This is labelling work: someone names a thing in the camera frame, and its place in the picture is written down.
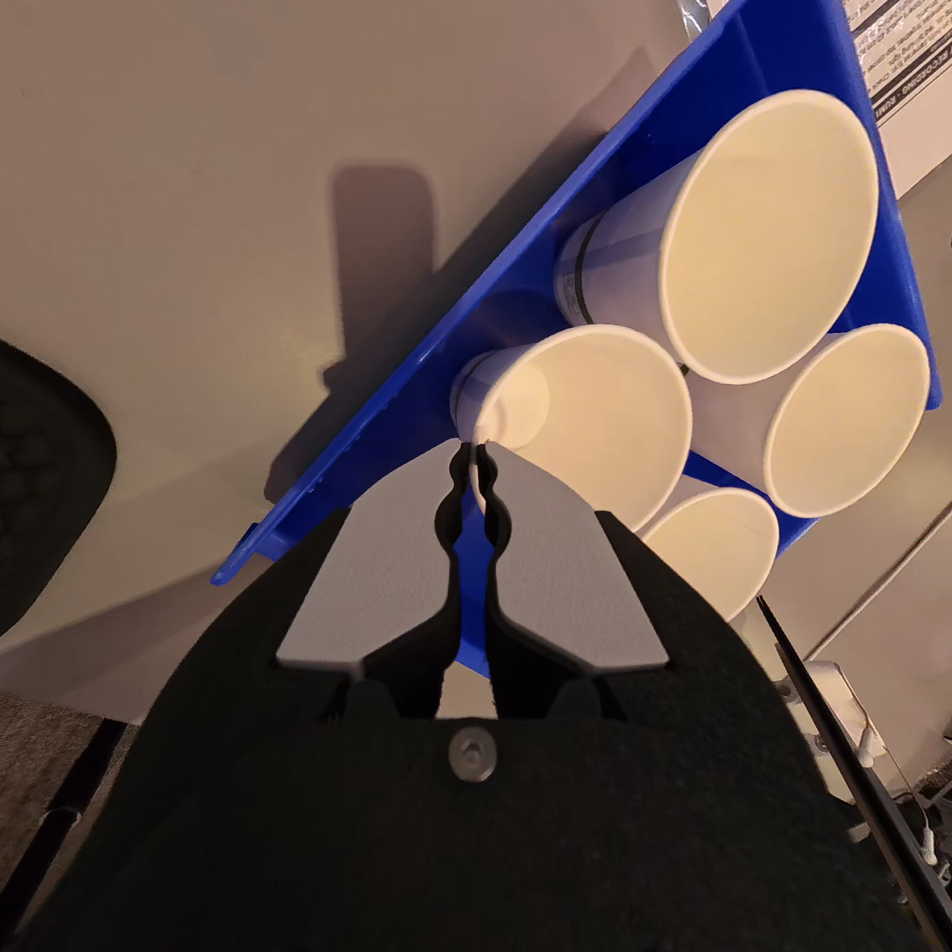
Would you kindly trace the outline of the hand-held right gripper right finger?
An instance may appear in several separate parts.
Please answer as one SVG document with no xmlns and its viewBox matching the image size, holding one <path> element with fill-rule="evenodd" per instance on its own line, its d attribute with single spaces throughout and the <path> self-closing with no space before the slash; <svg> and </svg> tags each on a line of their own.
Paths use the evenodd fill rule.
<svg viewBox="0 0 952 952">
<path fill-rule="evenodd" d="M 582 673 L 660 669 L 669 656 L 596 512 L 513 450 L 475 450 L 501 627 Z"/>
</svg>

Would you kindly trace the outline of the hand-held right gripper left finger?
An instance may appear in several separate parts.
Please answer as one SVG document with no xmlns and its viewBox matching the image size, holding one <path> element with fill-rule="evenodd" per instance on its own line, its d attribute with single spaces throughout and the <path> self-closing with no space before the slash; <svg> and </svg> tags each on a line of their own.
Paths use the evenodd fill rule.
<svg viewBox="0 0 952 952">
<path fill-rule="evenodd" d="M 281 666 L 363 675 L 458 600 L 469 465 L 470 446 L 449 439 L 356 500 L 277 650 Z"/>
</svg>

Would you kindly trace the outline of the blue plastic bin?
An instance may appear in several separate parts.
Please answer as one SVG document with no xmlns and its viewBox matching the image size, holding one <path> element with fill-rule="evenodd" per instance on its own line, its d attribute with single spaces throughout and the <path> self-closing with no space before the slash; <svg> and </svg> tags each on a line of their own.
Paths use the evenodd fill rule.
<svg viewBox="0 0 952 952">
<path fill-rule="evenodd" d="M 276 562 L 335 509 L 391 470 L 457 437 L 450 387 L 485 351 L 532 344 L 565 329 L 554 269 L 578 226 L 687 158 L 735 115 L 789 89 L 832 95 L 856 113 L 876 155 L 878 218 L 856 289 L 833 332 L 895 324 L 916 333 L 930 363 L 925 409 L 943 387 L 847 14 L 841 2 L 727 2 L 551 197 L 470 265 L 432 329 L 356 410 L 291 487 L 252 524 L 211 576 L 227 585 L 254 555 Z"/>
</svg>

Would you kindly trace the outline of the black quilted mouse pad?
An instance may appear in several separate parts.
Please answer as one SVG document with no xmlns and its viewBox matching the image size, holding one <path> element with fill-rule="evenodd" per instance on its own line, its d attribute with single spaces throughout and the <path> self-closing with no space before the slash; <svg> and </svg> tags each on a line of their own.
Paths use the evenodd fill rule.
<svg viewBox="0 0 952 952">
<path fill-rule="evenodd" d="M 113 430 L 87 393 L 1 344 L 1 633 L 54 577 L 113 482 Z"/>
</svg>

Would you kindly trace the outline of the laminated instruction sheet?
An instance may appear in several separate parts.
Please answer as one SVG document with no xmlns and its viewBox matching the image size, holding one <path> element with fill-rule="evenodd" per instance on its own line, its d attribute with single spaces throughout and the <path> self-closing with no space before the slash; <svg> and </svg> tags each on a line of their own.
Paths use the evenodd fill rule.
<svg viewBox="0 0 952 952">
<path fill-rule="evenodd" d="M 951 3 L 842 6 L 892 182 L 903 197 L 951 154 Z"/>
</svg>

